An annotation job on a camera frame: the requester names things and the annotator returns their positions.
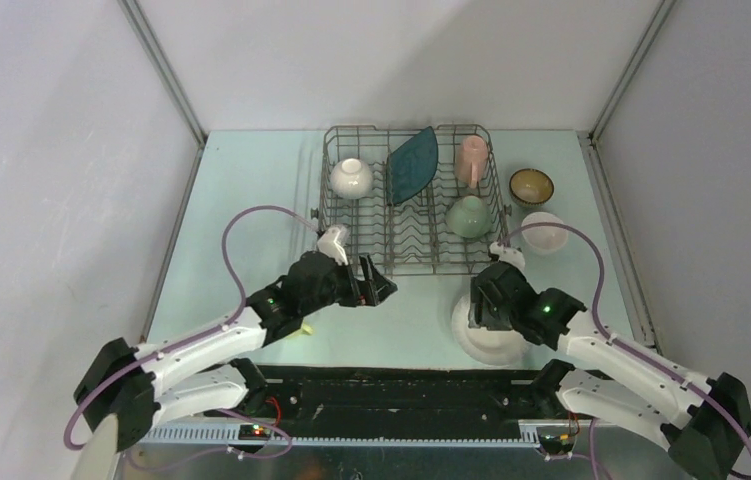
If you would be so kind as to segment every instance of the light blue table surface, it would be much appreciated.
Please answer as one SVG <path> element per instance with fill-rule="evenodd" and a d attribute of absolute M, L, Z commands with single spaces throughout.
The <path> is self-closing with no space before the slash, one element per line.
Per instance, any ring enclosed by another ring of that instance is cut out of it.
<path fill-rule="evenodd" d="M 180 335 L 233 310 L 240 301 L 222 263 L 221 235 L 245 208 L 275 204 L 309 217 L 319 204 L 324 132 L 215 131 L 201 159 L 148 340 Z M 543 207 L 582 229 L 605 256 L 607 278 L 599 307 L 602 320 L 631 336 L 608 242 L 602 229 L 578 137 L 572 131 L 492 131 L 500 184 L 524 167 L 545 171 L 555 194 Z M 510 228 L 525 211 L 513 205 Z M 521 238 L 514 239 L 518 245 Z M 290 217 L 258 212 L 243 218 L 229 236 L 237 274 L 250 294 L 286 273 L 312 249 L 315 234 Z M 598 277 L 590 249 L 570 235 L 566 247 L 538 257 L 526 252 L 526 275 L 537 291 L 555 286 L 589 305 Z M 468 276 L 395 277 L 399 291 L 377 308 L 332 306 L 307 317 L 315 334 L 296 335 L 249 355 L 264 364 L 418 369 L 485 368 L 458 346 L 451 334 L 451 311 L 468 291 Z M 539 369 L 564 358 L 532 347 L 516 368 Z"/>

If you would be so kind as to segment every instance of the pink mug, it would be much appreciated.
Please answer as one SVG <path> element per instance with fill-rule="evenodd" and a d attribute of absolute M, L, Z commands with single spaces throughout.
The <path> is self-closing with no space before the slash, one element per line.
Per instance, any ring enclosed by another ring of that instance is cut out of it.
<path fill-rule="evenodd" d="M 484 173 L 487 172 L 487 157 L 489 155 L 487 142 L 483 138 L 478 135 L 466 137 L 460 144 L 460 151 L 457 152 L 455 177 L 468 184 L 469 188 L 475 188 L 484 177 Z"/>

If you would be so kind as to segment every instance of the cable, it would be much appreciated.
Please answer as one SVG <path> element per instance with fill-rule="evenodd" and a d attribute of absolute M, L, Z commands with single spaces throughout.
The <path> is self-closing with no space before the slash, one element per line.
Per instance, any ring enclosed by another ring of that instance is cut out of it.
<path fill-rule="evenodd" d="M 590 461 L 590 457 L 588 457 L 587 455 L 580 454 L 580 453 L 573 453 L 573 454 L 566 454 L 566 455 L 549 455 L 542 448 L 536 449 L 534 451 L 537 452 L 537 454 L 542 456 L 544 459 L 546 459 L 547 462 L 555 461 L 555 460 L 572 460 L 573 458 L 577 458 L 579 460 L 587 460 L 588 462 Z M 608 469 L 605 468 L 604 465 L 602 465 L 599 462 L 596 462 L 596 465 L 598 466 L 599 471 L 602 472 L 602 475 L 605 476 L 605 478 L 607 478 L 608 480 L 614 480 L 613 476 L 611 475 L 611 472 L 608 471 Z"/>
<path fill-rule="evenodd" d="M 277 427 L 278 424 L 281 423 L 281 405 L 275 397 L 267 398 L 266 403 L 275 407 L 275 426 Z"/>
<path fill-rule="evenodd" d="M 590 430 L 589 430 L 589 439 L 590 439 L 590 465 L 593 466 L 593 478 L 595 480 L 599 480 L 599 461 L 596 460 L 596 424 L 599 423 L 599 420 L 594 418 L 593 420 L 590 420 Z"/>
<path fill-rule="evenodd" d="M 141 465 L 138 465 L 136 463 L 136 460 L 134 459 L 134 456 L 131 455 L 131 452 L 129 450 L 128 452 L 125 453 L 125 459 L 127 460 L 128 465 L 130 465 L 131 468 L 133 468 L 134 470 L 138 470 L 140 472 L 160 473 L 160 472 L 165 472 L 165 471 L 168 471 L 168 470 L 174 470 L 174 469 L 176 469 L 176 468 L 178 468 L 178 467 L 180 467 L 180 466 L 182 466 L 182 465 L 184 465 L 186 463 L 189 463 L 189 462 L 195 460 L 196 458 L 200 458 L 200 457 L 203 457 L 205 455 L 209 455 L 211 453 L 229 453 L 229 454 L 230 453 L 236 453 L 237 457 L 239 457 L 240 460 L 242 460 L 243 458 L 255 458 L 255 459 L 258 459 L 258 460 L 268 460 L 270 458 L 278 458 L 281 455 L 286 454 L 287 452 L 290 451 L 291 448 L 293 448 L 293 439 L 292 439 L 292 437 L 289 436 L 289 434 L 287 434 L 287 432 L 281 430 L 280 428 L 275 427 L 274 425 L 269 425 L 268 423 L 259 422 L 257 420 L 254 420 L 253 418 L 246 417 L 245 415 L 240 415 L 239 413 L 234 412 L 232 410 L 225 410 L 225 409 L 220 408 L 217 411 L 221 412 L 221 413 L 224 413 L 225 415 L 228 415 L 230 417 L 234 417 L 234 418 L 236 418 L 238 420 L 242 420 L 242 421 L 245 421 L 245 422 L 248 422 L 248 423 L 254 423 L 256 425 L 260 425 L 262 427 L 265 427 L 265 428 L 267 428 L 267 429 L 269 429 L 269 430 L 277 433 L 281 437 L 283 437 L 284 440 L 287 441 L 287 445 L 280 452 L 272 453 L 272 454 L 269 454 L 269 455 L 258 455 L 256 453 L 244 452 L 244 451 L 239 450 L 237 448 L 234 448 L 233 446 L 230 446 L 230 445 L 225 446 L 225 447 L 213 447 L 213 448 L 208 448 L 208 449 L 202 450 L 200 452 L 196 452 L 196 453 L 194 453 L 194 454 L 192 454 L 192 455 L 190 455 L 190 456 L 188 456 L 186 458 L 182 458 L 181 460 L 178 460 L 177 462 L 170 463 L 169 465 L 165 465 L 165 466 L 162 466 L 162 467 L 143 467 Z"/>
<path fill-rule="evenodd" d="M 599 281 L 596 284 L 596 292 L 593 294 L 593 302 L 590 306 L 590 309 L 593 312 L 593 324 L 596 327 L 596 330 L 598 330 L 605 339 L 610 339 L 610 332 L 605 329 L 604 325 L 602 325 L 602 321 L 599 318 L 599 298 L 602 295 L 602 287 L 604 287 L 605 284 L 605 261 L 602 257 L 602 253 L 599 251 L 599 247 L 596 246 L 596 244 L 593 242 L 593 240 L 590 239 L 584 232 L 581 230 L 572 227 L 570 225 L 566 225 L 564 223 L 555 223 L 555 222 L 537 222 L 532 223 L 529 225 L 522 225 L 516 229 L 514 229 L 512 232 L 507 234 L 504 238 L 499 240 L 500 245 L 508 245 L 508 241 L 515 235 L 519 234 L 523 230 L 531 229 L 531 228 L 537 228 L 537 227 L 557 227 L 562 228 L 564 230 L 570 231 L 580 237 L 582 240 L 584 240 L 587 245 L 590 247 L 590 249 L 593 251 L 593 255 L 596 256 L 596 260 L 599 262 Z M 656 362 L 652 358 L 650 358 L 648 355 L 634 349 L 630 345 L 626 344 L 624 341 L 622 341 L 619 338 L 616 338 L 612 344 L 623 351 L 627 352 L 631 356 L 637 358 L 641 362 L 646 363 L 650 367 L 658 370 L 659 372 L 663 373 L 664 375 L 671 378 L 673 381 L 684 384 L 685 379 L 678 373 L 674 372 L 672 369 L 667 368 L 660 363 Z M 707 393 L 705 393 L 701 388 L 697 387 L 696 385 L 690 383 L 687 385 L 687 388 L 690 389 L 693 393 L 695 393 L 697 396 L 699 396 L 703 401 L 705 401 L 708 405 L 710 405 L 714 410 L 717 411 L 722 417 L 725 419 L 726 422 L 728 422 L 729 425 L 731 425 L 731 428 L 734 429 L 735 433 L 740 437 L 740 439 L 743 441 L 743 445 L 746 447 L 746 449 L 749 451 L 749 456 L 751 457 L 751 439 L 749 438 L 749 435 L 746 435 L 746 432 L 743 430 L 743 427 L 740 426 L 739 423 L 737 423 L 737 420 L 734 419 L 734 417 L 731 416 L 728 411 L 723 408 L 722 405 L 717 403 L 714 399 L 710 397 Z M 731 471 L 731 475 L 743 479 L 743 480 L 751 480 L 751 474 L 744 474 L 744 473 L 738 473 L 734 470 Z"/>
<path fill-rule="evenodd" d="M 282 212 L 286 213 L 287 215 L 295 218 L 302 224 L 304 224 L 306 227 L 310 228 L 311 230 L 317 230 L 317 227 L 314 225 L 311 225 L 307 222 L 303 217 L 298 215 L 297 213 L 293 212 L 292 210 L 284 207 L 279 207 L 276 205 L 259 205 L 256 207 L 251 207 L 243 210 L 242 212 L 238 213 L 234 218 L 231 219 L 230 222 L 228 222 L 228 225 L 225 227 L 224 232 L 222 233 L 222 259 L 225 262 L 225 268 L 228 269 L 228 273 L 231 275 L 231 278 L 234 279 L 234 283 L 237 285 L 237 290 L 239 290 L 240 293 L 240 303 L 237 305 L 237 309 L 234 311 L 234 313 L 230 316 L 230 318 L 224 322 L 222 322 L 219 325 L 216 325 L 214 327 L 208 328 L 207 330 L 204 330 L 202 332 L 198 332 L 194 335 L 191 335 L 183 340 L 180 340 L 178 342 L 174 342 L 170 345 L 167 345 L 160 350 L 157 350 L 155 352 L 152 352 L 144 357 L 141 357 L 130 364 L 120 368 L 116 373 L 108 377 L 106 380 L 101 382 L 97 387 L 95 387 L 89 395 L 87 395 L 80 404 L 78 404 L 78 408 L 75 409 L 75 412 L 72 413 L 72 416 L 69 418 L 68 423 L 66 424 L 66 428 L 63 430 L 63 444 L 68 448 L 69 450 L 80 450 L 84 447 L 83 443 L 74 443 L 72 441 L 72 431 L 75 429 L 75 425 L 78 423 L 78 420 L 81 418 L 81 415 L 83 415 L 83 412 L 86 411 L 87 408 L 89 408 L 90 404 L 98 398 L 101 393 L 106 390 L 110 385 L 113 385 L 117 380 L 124 377 L 128 374 L 128 372 L 141 367 L 142 365 L 154 360 L 157 358 L 157 355 L 160 353 L 168 354 L 175 350 L 178 350 L 180 348 L 183 348 L 187 345 L 190 345 L 192 343 L 195 343 L 199 340 L 203 340 L 210 335 L 213 335 L 219 331 L 222 330 L 223 326 L 229 327 L 236 323 L 237 318 L 242 314 L 243 310 L 245 310 L 245 301 L 246 301 L 246 293 L 245 293 L 245 287 L 242 284 L 242 281 L 240 280 L 239 276 L 237 276 L 236 272 L 234 272 L 234 267 L 231 266 L 231 260 L 228 256 L 228 233 L 230 233 L 231 228 L 236 224 L 242 217 L 253 213 L 257 211 L 263 211 L 263 210 L 272 210 L 276 212 Z M 213 453 L 210 451 L 206 451 L 201 453 L 201 455 L 193 456 L 192 458 L 198 458 L 200 456 L 207 455 L 208 453 Z"/>
<path fill-rule="evenodd" d="M 581 433 L 581 424 L 578 423 L 578 414 L 575 412 L 568 412 L 568 416 L 571 418 L 569 423 L 569 436 L 570 437 L 577 437 L 579 433 Z M 572 422 L 575 422 L 576 430 L 575 433 L 572 433 Z"/>

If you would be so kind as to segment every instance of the wire dish rack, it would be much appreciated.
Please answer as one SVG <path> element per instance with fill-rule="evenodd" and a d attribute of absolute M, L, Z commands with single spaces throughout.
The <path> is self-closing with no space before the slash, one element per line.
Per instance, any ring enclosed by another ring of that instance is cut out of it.
<path fill-rule="evenodd" d="M 410 200 L 391 206 L 387 201 L 390 155 L 419 133 L 418 129 L 379 129 L 369 125 L 341 125 L 325 133 L 319 226 L 346 224 L 350 235 L 346 252 L 358 265 L 358 255 L 370 255 L 385 275 L 471 275 L 490 263 L 488 247 L 507 234 L 502 193 L 496 176 L 496 159 L 490 133 L 480 125 L 441 125 L 434 129 L 439 164 L 433 181 Z M 455 178 L 455 155 L 468 135 L 479 135 L 489 147 L 487 171 L 470 189 Z M 374 177 L 372 193 L 360 200 L 346 200 L 331 189 L 329 176 L 346 158 L 369 164 Z M 466 240 L 446 227 L 446 212 L 461 197 L 474 194 L 484 200 L 492 215 L 490 231 Z"/>

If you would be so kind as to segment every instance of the teal plate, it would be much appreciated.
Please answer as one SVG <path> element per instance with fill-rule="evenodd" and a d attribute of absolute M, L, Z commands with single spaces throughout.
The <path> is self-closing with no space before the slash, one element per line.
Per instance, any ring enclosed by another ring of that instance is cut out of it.
<path fill-rule="evenodd" d="M 422 130 L 390 155 L 390 205 L 410 200 L 437 174 L 437 135 L 431 127 Z"/>

